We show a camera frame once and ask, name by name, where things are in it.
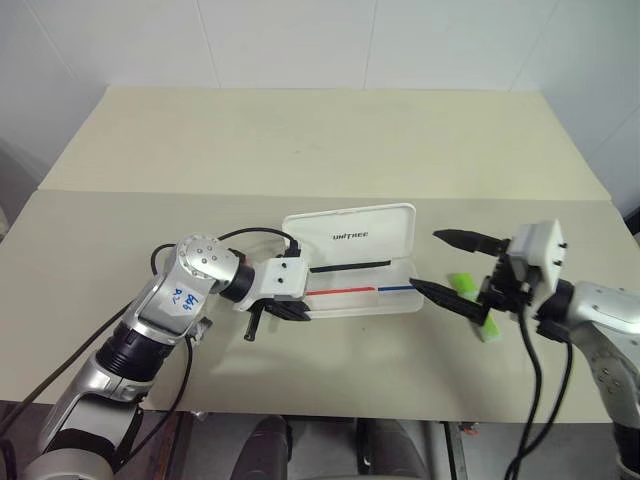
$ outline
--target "red stripe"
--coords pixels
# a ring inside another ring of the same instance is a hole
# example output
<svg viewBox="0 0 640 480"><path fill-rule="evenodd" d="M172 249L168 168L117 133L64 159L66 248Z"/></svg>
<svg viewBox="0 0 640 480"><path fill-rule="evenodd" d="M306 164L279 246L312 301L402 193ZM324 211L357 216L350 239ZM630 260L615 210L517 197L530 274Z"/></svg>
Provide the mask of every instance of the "red stripe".
<svg viewBox="0 0 640 480"><path fill-rule="evenodd" d="M358 287L358 288L339 288L336 290L314 290L313 292L307 292L305 295L328 295L330 293L353 293L353 292L375 292L373 287Z"/></svg>

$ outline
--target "unitree logo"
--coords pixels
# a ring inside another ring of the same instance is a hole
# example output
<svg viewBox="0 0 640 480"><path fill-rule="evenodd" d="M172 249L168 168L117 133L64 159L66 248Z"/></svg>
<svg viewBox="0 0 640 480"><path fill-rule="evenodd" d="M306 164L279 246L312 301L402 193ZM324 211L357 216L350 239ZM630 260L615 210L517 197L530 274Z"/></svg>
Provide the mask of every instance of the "unitree logo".
<svg viewBox="0 0 640 480"><path fill-rule="evenodd" d="M369 232L358 232L358 233L339 233L337 235L333 235L334 240L349 240L350 238L364 238L369 235Z"/></svg>

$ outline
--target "green sponge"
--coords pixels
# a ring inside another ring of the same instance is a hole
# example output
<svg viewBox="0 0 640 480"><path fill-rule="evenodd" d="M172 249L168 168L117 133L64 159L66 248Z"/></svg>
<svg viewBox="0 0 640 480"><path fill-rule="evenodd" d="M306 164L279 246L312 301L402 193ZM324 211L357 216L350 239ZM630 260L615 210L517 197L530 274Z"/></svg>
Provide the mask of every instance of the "green sponge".
<svg viewBox="0 0 640 480"><path fill-rule="evenodd" d="M476 287L470 273L452 273L449 275L449 284L461 297L471 300L472 302L476 301L478 287ZM487 316L482 327L474 324L474 328L480 340L485 343L500 339L500 330L491 315Z"/></svg>

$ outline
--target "box lid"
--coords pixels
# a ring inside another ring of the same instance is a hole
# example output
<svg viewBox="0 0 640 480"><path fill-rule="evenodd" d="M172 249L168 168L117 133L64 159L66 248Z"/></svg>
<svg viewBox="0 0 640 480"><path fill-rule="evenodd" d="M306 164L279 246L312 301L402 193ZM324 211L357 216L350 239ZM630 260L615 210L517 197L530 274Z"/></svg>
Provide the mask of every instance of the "box lid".
<svg viewBox="0 0 640 480"><path fill-rule="evenodd" d="M392 260L413 250L416 209L410 203L289 215L293 235L310 267Z"/></svg>

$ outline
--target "robotic arm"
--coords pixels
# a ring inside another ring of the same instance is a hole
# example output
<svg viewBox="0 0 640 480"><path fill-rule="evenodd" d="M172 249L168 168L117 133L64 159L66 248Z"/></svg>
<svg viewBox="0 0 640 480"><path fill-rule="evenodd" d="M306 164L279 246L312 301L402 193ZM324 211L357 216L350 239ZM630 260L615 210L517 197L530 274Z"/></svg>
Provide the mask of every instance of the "robotic arm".
<svg viewBox="0 0 640 480"><path fill-rule="evenodd" d="M512 239L476 232L434 232L449 245L497 257L477 302L433 282L411 283L436 304L482 325L490 309L539 321L545 337L576 345L589 362L614 423L624 478L640 478L640 295L559 279L567 243L558 221L524 225Z"/></svg>
<svg viewBox="0 0 640 480"><path fill-rule="evenodd" d="M142 421L139 403L165 358L183 337L211 324L203 310L209 294L251 310L248 340L264 309L287 320L309 319L299 301L307 277L301 257L272 258L255 269L242 257L204 234L172 249L164 271L133 300L51 410L39 439L43 455L26 478L112 478L132 447Z"/></svg>

